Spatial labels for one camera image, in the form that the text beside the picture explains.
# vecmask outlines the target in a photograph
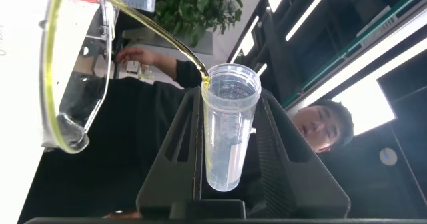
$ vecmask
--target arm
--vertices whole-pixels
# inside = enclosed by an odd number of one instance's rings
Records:
[[[201,84],[201,74],[191,61],[180,61],[143,48],[125,48],[117,54],[117,61],[139,61],[153,65],[178,82],[182,87],[197,87]]]

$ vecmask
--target potted plant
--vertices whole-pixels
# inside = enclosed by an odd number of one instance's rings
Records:
[[[242,15],[242,0],[157,0],[154,21],[195,47],[207,29],[224,34]]]

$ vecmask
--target black shirt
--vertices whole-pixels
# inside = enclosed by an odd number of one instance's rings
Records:
[[[109,83],[107,95],[89,130],[89,146],[74,155],[44,153],[19,223],[34,217],[101,217],[135,210],[137,194],[169,130],[185,92],[201,84],[189,61],[177,62],[176,81],[185,89],[156,81],[153,85],[127,77]],[[206,191],[204,198],[260,199],[258,160],[247,150],[244,173],[236,190]]]

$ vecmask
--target plastic container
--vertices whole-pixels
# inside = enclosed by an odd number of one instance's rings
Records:
[[[202,85],[207,182],[217,191],[231,191],[240,181],[260,98],[260,78],[243,65],[221,64]]]

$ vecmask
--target clear plastic cup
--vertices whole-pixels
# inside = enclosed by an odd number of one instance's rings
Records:
[[[208,72],[209,85],[201,88],[206,177],[215,190],[231,191],[242,174],[261,83],[243,65],[221,64]]]

